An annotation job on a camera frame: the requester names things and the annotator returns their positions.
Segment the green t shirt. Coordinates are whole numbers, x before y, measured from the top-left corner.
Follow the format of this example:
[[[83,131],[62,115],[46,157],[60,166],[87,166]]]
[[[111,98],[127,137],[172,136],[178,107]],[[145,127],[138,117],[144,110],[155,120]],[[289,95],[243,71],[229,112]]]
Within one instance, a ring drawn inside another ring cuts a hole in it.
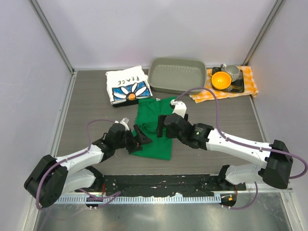
[[[170,115],[173,112],[170,102],[174,99],[175,97],[139,100],[135,124],[152,140],[152,143],[143,145],[142,150],[132,155],[161,160],[171,159],[172,140],[165,136],[157,137],[157,127],[159,115]]]

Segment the grey plastic tray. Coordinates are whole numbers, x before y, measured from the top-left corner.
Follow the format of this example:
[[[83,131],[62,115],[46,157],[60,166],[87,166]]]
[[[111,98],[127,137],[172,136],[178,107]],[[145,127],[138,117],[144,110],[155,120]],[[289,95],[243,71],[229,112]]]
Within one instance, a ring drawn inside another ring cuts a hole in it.
[[[194,59],[159,57],[148,71],[148,83],[155,91],[182,94],[193,88],[191,94],[198,94],[206,81],[206,65]]]

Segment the orange bowl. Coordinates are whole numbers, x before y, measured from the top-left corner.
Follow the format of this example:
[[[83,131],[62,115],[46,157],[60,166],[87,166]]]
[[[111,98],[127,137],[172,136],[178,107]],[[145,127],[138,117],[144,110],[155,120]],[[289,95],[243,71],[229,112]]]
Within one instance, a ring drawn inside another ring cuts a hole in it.
[[[231,85],[231,76],[226,72],[216,72],[211,78],[212,86],[217,90],[224,90]]]

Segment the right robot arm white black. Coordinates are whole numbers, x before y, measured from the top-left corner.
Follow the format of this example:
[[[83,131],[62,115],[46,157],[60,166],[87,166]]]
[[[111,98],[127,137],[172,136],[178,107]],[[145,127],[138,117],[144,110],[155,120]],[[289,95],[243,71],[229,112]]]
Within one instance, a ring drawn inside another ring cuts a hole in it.
[[[223,190],[254,181],[263,181],[277,189],[288,187],[293,159],[288,156],[289,152],[282,141],[275,140],[270,144],[245,140],[219,132],[210,125],[192,125],[186,116],[176,113],[159,115],[157,136],[176,138],[192,149],[222,152],[248,161],[246,165],[224,165],[221,168],[217,183]]]

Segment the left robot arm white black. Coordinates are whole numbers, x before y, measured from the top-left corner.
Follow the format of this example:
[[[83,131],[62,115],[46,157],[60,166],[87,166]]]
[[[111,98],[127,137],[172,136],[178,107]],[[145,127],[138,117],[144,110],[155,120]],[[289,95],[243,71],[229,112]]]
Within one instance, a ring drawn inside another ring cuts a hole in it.
[[[92,165],[109,159],[118,149],[131,154],[153,142],[137,125],[133,128],[130,130],[124,121],[115,122],[100,139],[90,141],[81,151],[59,158],[43,156],[24,183],[24,188],[35,198],[37,209],[53,205],[61,195],[71,191],[85,188],[99,191],[102,175]]]

